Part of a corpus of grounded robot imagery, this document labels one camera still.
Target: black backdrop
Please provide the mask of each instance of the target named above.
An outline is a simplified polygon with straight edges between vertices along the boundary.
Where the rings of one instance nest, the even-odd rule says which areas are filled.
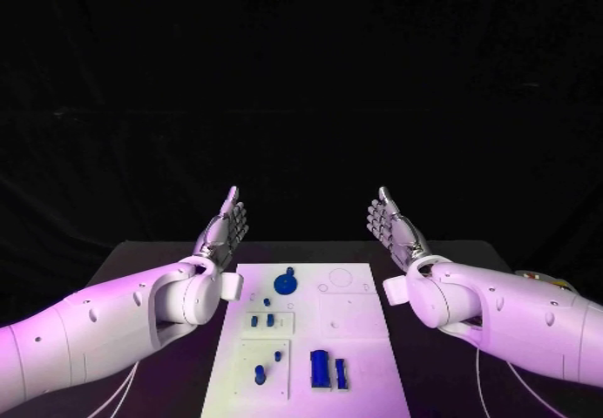
[[[248,239],[371,239],[387,185],[603,301],[597,1],[4,8],[3,322],[125,239],[195,240],[232,184]]]

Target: table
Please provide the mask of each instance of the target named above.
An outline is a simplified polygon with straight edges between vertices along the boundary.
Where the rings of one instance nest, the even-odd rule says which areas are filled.
[[[477,267],[509,271],[483,241],[433,241],[434,253]],[[121,243],[88,285],[154,268],[189,255],[187,242]],[[375,278],[398,372],[413,418],[483,417],[475,371],[476,350],[462,340],[427,328],[408,305],[391,307],[379,286],[400,269],[375,241],[242,242],[228,271],[238,263],[369,263]],[[199,418],[209,384],[226,302],[205,326],[141,361],[118,417]],[[506,363],[480,353],[482,394],[490,417],[548,418]],[[110,398],[128,370],[74,388],[46,394],[7,411],[1,418],[87,417]],[[603,390],[521,371],[539,396],[567,416],[600,416]],[[112,408],[97,416],[111,416]]]

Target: white robotic arm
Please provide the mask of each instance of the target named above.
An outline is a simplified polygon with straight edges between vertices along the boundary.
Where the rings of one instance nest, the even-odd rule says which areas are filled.
[[[368,222],[405,272],[384,281],[389,304],[410,302],[427,327],[531,372],[603,387],[603,306],[565,287],[431,255],[384,187]]]
[[[120,372],[209,321],[219,299],[238,300],[242,277],[224,269],[247,231],[232,187],[190,257],[87,287],[0,328],[0,413]]]

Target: small blue part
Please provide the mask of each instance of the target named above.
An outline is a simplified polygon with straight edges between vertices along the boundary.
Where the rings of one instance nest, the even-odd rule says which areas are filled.
[[[278,294],[291,294],[297,289],[297,279],[293,275],[293,267],[287,267],[287,272],[274,280],[274,290]]]
[[[255,383],[263,385],[267,381],[267,374],[264,372],[264,366],[255,366]]]
[[[348,381],[345,380],[345,365],[343,359],[336,359],[336,388],[348,389]]]
[[[330,388],[329,353],[325,350],[310,352],[312,387]]]

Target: cable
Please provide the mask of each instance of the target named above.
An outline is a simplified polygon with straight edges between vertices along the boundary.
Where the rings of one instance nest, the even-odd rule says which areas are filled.
[[[131,369],[131,378],[130,378],[128,387],[125,388],[125,391],[123,392],[120,403],[117,404],[115,410],[112,411],[111,418],[115,418],[115,415],[120,411],[120,407],[121,407],[121,404],[123,404],[123,400],[125,399],[125,395],[130,392],[130,386],[131,386],[131,383],[134,382],[134,375],[136,375],[136,369],[137,368],[138,368],[138,362],[134,364],[134,368]]]
[[[115,393],[112,394],[111,398],[107,400],[107,402],[98,407],[98,409],[88,415],[88,418],[94,418],[94,416],[97,416],[102,410],[107,408],[107,405],[112,402],[112,400],[115,399],[115,396],[120,394],[123,387],[128,384],[128,381],[131,383],[131,380],[134,378],[134,373],[136,373],[136,369],[138,367],[138,362],[136,362],[134,367],[131,368],[130,374],[127,375],[118,389],[115,390]]]
[[[490,418],[490,414],[488,413],[486,402],[483,401],[483,394],[482,394],[480,349],[479,348],[477,348],[477,353],[475,355],[475,375],[477,376],[477,391],[480,392],[480,400],[482,400],[483,413],[486,414],[486,417]]]
[[[521,384],[524,385],[524,387],[528,389],[528,392],[534,395],[534,397],[538,399],[539,403],[550,409],[550,412],[552,414],[555,414],[555,416],[558,416],[560,418],[568,418],[545,401],[544,399],[538,396],[538,394],[534,392],[534,389],[528,386],[528,383],[522,380],[518,371],[515,370],[515,367],[512,366],[512,364],[509,362],[506,362],[506,364],[509,365],[511,371],[515,374],[515,377],[519,379]]]

